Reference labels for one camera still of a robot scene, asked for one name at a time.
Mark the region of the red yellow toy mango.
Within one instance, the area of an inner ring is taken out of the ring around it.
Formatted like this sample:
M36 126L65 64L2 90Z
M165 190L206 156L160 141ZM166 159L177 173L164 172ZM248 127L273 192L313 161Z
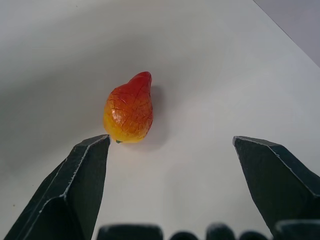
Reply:
M147 136L154 118L151 84L151 73L144 71L109 94L103 126L116 143L138 143Z

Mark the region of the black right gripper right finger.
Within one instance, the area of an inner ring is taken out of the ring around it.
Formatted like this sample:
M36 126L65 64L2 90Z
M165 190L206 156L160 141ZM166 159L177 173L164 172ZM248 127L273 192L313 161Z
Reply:
M320 176L283 145L247 136L232 140L252 200L270 232L287 220L320 220Z

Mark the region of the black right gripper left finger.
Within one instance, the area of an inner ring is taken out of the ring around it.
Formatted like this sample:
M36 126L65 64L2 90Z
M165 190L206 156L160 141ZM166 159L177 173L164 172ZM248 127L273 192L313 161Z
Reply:
M75 145L42 181L4 240L91 240L110 144L103 134Z

